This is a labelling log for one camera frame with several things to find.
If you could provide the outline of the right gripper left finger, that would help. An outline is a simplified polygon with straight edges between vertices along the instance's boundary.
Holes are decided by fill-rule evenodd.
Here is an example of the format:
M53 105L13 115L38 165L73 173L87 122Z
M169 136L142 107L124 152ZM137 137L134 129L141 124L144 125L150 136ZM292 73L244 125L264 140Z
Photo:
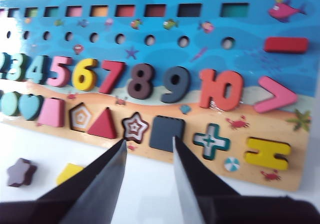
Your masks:
M68 203L59 224L109 224L124 178L127 145L119 140L82 171L39 198Z

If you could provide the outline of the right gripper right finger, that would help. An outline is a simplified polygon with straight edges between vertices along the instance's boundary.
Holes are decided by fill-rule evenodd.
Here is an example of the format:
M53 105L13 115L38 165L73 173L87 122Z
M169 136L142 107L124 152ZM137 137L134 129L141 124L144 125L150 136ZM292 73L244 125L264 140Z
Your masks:
M174 174L185 224L231 224L227 201L240 194L210 171L177 136L172 138Z

